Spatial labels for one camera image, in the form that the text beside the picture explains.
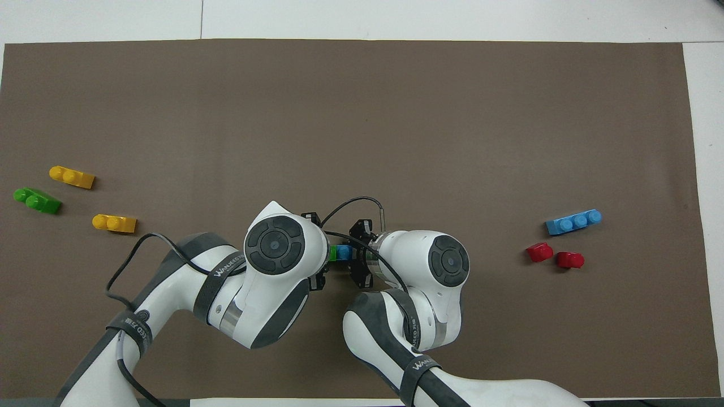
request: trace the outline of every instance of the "toy brick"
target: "toy brick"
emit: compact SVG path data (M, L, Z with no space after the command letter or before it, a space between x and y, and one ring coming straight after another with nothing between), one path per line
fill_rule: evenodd
M41 190L32 188L20 188L12 194L12 197L18 202L25 203L28 208L44 214L54 214L60 207L60 201Z
M531 260L535 261L536 263L553 257L553 249L548 246L548 243L545 242L536 243L533 246L527 248L526 251L531 257Z
M352 259L352 246L334 245L329 247L329 261L349 261Z
M573 253L570 251L562 251L555 255L555 262L559 267L565 267L566 269L580 269L586 259L580 253Z
M113 215L97 214L93 217L93 227L111 232L135 232L135 218L116 217Z
M601 212L596 209L590 211L572 214L545 222L548 226L548 233L551 236L562 235L563 233L573 232L574 230L583 229L590 225L601 222Z
M51 168L50 171L48 171L48 174L50 175L50 178L53 178L54 180L85 189L91 189L93 180L96 178L95 175L76 171L75 169L61 167L59 165Z

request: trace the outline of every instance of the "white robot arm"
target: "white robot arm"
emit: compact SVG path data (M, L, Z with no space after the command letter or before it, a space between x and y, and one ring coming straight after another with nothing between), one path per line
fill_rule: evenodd
M169 252L70 375L54 406L138 406L130 372L180 309L247 348L276 342L304 307L307 278L327 263L329 243L319 227L272 201L249 228L244 253L213 233L189 236L179 249L194 267Z
M472 380L442 371L421 352L451 343L460 332L460 289L470 271L465 248L440 232L376 236L370 231L371 221L359 225L364 229L359 237L364 235L365 241L323 232L318 222L291 214L272 201L249 227L243 253L213 233L182 240L134 301L107 293L127 309L108 324L105 335L66 381L54 406L137 406L130 383L162 406L130 372L153 337L180 309L192 311L247 348L276 342L301 312L310 287L319 289L324 282L311 277L321 276L329 258L325 233L362 243L356 246L355 265L368 275L353 273L358 285L369 287L373 272L393 287L360 294L345 313L343 328L352 353L407 406L586 405L548 382Z
M456 239L429 230L397 231L374 237L369 247L376 253L357 245L358 258L393 289L355 299L343 320L345 341L406 406L586 406L541 380L456 377L421 353L451 343L460 332L460 289L470 262Z

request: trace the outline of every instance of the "white table surface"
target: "white table surface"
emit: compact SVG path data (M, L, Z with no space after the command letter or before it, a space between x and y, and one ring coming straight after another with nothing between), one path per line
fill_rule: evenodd
M724 383L724 7L716 1L0 0L3 50L5 43L196 38L684 43Z

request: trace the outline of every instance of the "brown surface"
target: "brown surface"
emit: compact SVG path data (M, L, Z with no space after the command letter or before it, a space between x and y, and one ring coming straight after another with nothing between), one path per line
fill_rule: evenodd
M540 378L581 397L719 395L694 148L677 44L213 40L7 45L1 91L1 397L53 396L121 306L103 286L137 236L241 245L270 200L327 213L376 196L473 264L450 373ZM53 165L97 175L53 181ZM14 202L18 187L63 201ZM550 238L547 219L603 223ZM136 216L135 236L94 230ZM329 223L373 217L360 203ZM530 264L547 240L581 271ZM131 296L166 248L118 283ZM189 313L137 370L160 397L392 397L342 339L340 272L276 345Z

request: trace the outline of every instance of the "black strap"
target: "black strap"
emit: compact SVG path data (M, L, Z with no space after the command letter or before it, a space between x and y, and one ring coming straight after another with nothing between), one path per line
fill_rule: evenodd
M108 328L117 328L123 332L126 332L128 336L133 338L138 345L140 355L148 350L153 342L153 333L151 328L146 324L146 321L141 319L138 315L134 314L133 311L124 310L118 313L107 325Z
M420 346L420 320L417 317L417 309L415 303L410 296L397 288L385 290L400 307L405 319L405 339L412 344L415 349Z
M405 367L403 381L400 383L400 400L406 406L413 407L415 390L417 390L417 383L420 381L422 375L430 370L430 368L439 366L430 356L420 355L411 360L407 367Z
M201 289L198 291L196 301L193 303L193 314L205 323L209 323L209 311L214 299L224 285L224 281L229 275L246 264L246 257L241 251L235 251L226 256L216 267L214 267L203 281Z

